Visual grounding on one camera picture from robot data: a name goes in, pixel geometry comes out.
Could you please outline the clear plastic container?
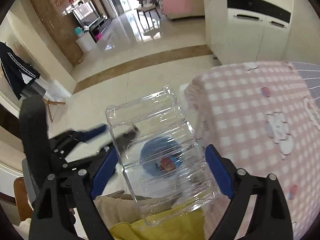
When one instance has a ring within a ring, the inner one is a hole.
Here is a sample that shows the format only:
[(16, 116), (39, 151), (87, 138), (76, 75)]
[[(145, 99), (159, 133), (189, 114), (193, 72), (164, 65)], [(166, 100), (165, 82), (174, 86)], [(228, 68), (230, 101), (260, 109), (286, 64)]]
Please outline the clear plastic container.
[(146, 225), (218, 198), (204, 147), (170, 87), (109, 106), (105, 114), (127, 189)]

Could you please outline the yellow trousers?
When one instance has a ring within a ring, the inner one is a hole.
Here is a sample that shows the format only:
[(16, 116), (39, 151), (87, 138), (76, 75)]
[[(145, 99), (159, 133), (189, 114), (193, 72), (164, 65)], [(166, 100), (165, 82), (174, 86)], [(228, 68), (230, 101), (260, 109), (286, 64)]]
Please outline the yellow trousers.
[(155, 227), (145, 225), (143, 220), (131, 224), (121, 222), (109, 232), (114, 239), (205, 239), (203, 226), (204, 216), (198, 209), (170, 217)]

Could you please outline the black white jacket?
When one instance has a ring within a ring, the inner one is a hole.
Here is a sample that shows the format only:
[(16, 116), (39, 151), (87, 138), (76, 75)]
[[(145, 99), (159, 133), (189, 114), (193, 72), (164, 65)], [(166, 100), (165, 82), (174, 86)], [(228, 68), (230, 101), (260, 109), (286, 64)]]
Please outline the black white jacket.
[(40, 73), (32, 65), (24, 62), (14, 51), (1, 42), (1, 68), (5, 79), (16, 98), (20, 100), (22, 91), (40, 78)]

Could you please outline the white cylindrical bin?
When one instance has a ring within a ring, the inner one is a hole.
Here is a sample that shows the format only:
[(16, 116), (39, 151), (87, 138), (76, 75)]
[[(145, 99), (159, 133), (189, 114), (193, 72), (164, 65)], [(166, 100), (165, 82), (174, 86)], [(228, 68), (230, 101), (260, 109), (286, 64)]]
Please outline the white cylindrical bin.
[(87, 53), (94, 49), (97, 45), (94, 39), (92, 38), (91, 34), (89, 32), (86, 32), (82, 34), (77, 40), (76, 43), (80, 47), (80, 49)]

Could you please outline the pink checkered tablecloth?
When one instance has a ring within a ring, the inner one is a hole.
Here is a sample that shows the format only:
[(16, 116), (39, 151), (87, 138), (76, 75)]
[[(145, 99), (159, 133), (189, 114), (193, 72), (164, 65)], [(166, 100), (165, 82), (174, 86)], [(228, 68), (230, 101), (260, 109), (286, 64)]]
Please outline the pink checkered tablecloth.
[(319, 214), (319, 66), (264, 61), (212, 68), (184, 89), (196, 135), (249, 174), (275, 174), (293, 237)]

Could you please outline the dark wooden chair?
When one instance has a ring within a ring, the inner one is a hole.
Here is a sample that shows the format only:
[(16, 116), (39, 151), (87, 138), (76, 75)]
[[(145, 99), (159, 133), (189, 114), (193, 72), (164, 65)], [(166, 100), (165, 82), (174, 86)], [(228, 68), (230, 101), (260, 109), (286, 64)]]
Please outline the dark wooden chair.
[(139, 6), (136, 8), (136, 13), (137, 13), (139, 22), (141, 22), (140, 13), (142, 13), (147, 22), (148, 27), (150, 28), (146, 14), (148, 13), (149, 16), (151, 17), (152, 11), (155, 11), (158, 18), (161, 19), (154, 0), (136, 0), (136, 1), (139, 3)]

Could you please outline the pink covered sofa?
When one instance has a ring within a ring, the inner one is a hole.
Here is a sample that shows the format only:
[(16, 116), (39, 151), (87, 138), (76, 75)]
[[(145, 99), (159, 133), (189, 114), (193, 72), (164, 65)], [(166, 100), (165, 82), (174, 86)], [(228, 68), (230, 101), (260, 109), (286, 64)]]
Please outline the pink covered sofa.
[(162, 14), (170, 20), (202, 17), (204, 0), (156, 0)]

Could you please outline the white black sideboard cabinet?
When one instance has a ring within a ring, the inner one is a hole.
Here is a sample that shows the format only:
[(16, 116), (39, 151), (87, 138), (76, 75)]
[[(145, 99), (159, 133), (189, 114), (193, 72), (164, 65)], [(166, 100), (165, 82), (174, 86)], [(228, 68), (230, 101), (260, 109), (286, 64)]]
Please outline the white black sideboard cabinet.
[(222, 64), (281, 60), (293, 0), (204, 0), (207, 45)]

